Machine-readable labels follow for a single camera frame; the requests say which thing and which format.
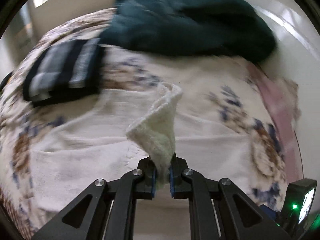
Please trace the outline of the navy striped folded garment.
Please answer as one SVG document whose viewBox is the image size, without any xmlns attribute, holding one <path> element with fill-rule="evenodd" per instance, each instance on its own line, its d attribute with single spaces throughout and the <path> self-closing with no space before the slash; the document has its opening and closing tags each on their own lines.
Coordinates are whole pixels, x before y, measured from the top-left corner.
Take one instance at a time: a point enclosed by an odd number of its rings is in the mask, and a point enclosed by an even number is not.
<svg viewBox="0 0 320 240">
<path fill-rule="evenodd" d="M 104 52 L 98 38 L 50 46 L 26 75 L 23 99 L 37 107 L 98 94 Z"/>
</svg>

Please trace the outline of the white knitted sweater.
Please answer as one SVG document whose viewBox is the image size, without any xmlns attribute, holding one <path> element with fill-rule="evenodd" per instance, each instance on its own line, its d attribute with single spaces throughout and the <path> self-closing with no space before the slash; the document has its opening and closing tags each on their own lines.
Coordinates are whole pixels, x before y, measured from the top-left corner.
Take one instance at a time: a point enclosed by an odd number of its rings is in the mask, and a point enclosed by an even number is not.
<svg viewBox="0 0 320 240">
<path fill-rule="evenodd" d="M 156 167 L 156 186 L 169 183 L 169 167 L 176 150 L 174 120 L 182 89 L 162 82 L 157 87 L 157 99 L 144 116 L 136 119 L 126 130 L 127 139 L 144 150 Z"/>
</svg>

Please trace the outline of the floral fleece bed blanket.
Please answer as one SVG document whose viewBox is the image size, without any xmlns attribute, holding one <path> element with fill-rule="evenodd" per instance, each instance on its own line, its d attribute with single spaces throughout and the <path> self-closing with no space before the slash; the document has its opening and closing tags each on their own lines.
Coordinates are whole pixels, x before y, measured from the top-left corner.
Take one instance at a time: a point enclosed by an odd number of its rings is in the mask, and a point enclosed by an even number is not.
<svg viewBox="0 0 320 240">
<path fill-rule="evenodd" d="M 230 178 L 256 204 L 283 207 L 284 154 L 250 62 L 240 57 L 165 57 L 104 46 L 99 93 L 34 107 L 23 82 L 50 46 L 98 38 L 113 16 L 104 9 L 44 35 L 1 95 L 1 204 L 31 239 L 95 179 L 115 180 L 149 156 L 127 128 L 157 99 L 160 83 L 182 89 L 175 153 L 210 179 Z"/>
</svg>

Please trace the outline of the dark teal plush quilt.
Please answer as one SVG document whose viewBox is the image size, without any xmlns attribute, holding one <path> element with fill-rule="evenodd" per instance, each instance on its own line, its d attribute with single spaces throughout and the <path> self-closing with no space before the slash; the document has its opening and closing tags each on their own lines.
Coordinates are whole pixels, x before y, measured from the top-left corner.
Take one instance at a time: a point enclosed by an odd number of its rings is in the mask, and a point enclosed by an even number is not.
<svg viewBox="0 0 320 240">
<path fill-rule="evenodd" d="M 116 0 L 100 42 L 166 56 L 266 59 L 276 39 L 245 0 Z"/>
</svg>

